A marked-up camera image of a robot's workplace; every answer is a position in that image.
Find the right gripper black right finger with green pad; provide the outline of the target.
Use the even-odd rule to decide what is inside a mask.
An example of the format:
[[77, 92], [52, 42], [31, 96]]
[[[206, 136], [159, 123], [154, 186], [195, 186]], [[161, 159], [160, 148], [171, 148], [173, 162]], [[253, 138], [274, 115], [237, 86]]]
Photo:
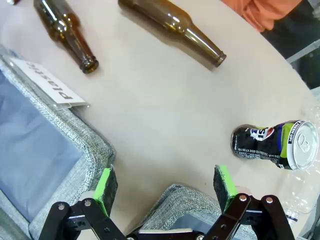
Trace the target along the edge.
[[214, 167], [213, 188], [221, 215], [205, 234], [205, 240], [231, 240], [240, 226], [250, 226], [258, 240], [295, 238], [280, 200], [265, 195], [260, 200], [237, 188], [225, 165]]

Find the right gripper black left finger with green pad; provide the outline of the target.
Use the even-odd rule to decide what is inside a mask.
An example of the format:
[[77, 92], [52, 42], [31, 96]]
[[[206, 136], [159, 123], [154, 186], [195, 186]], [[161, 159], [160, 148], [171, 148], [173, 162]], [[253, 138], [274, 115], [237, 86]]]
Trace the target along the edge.
[[76, 240], [84, 230], [91, 230], [99, 240], [124, 240], [124, 234], [110, 218], [118, 188], [114, 169], [105, 168], [93, 197], [74, 205], [55, 202], [47, 215], [40, 240]]

